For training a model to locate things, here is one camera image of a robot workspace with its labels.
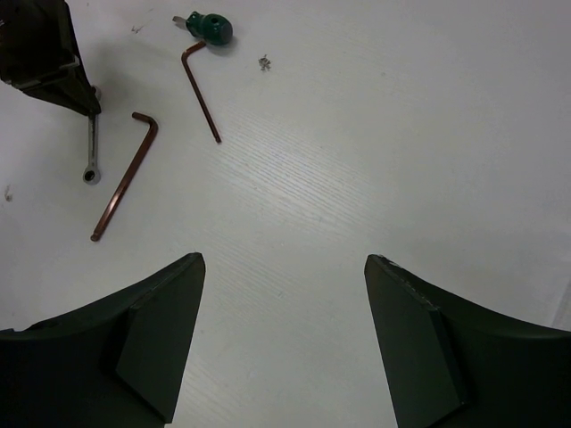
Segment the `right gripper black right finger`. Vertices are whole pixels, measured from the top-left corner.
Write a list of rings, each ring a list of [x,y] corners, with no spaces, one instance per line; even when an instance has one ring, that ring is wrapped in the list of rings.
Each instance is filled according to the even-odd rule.
[[[568,427],[570,334],[486,309],[381,255],[364,268],[400,427]]]

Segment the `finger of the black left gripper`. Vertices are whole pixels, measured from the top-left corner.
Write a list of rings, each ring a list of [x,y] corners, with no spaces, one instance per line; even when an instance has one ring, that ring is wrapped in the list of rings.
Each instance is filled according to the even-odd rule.
[[[1,3],[1,80],[84,116],[102,112],[63,0]]]

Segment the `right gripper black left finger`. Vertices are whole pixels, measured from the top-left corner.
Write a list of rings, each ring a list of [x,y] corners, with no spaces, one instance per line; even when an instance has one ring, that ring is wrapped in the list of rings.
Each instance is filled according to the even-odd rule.
[[[175,415],[205,278],[189,253],[71,312],[1,333],[4,427],[163,427]]]

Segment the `small silver ratchet wrench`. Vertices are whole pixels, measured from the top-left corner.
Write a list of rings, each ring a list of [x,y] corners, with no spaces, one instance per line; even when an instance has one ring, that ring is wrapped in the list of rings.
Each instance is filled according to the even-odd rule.
[[[98,113],[88,116],[87,166],[83,173],[83,180],[88,185],[96,185],[101,179],[98,168],[98,116]]]

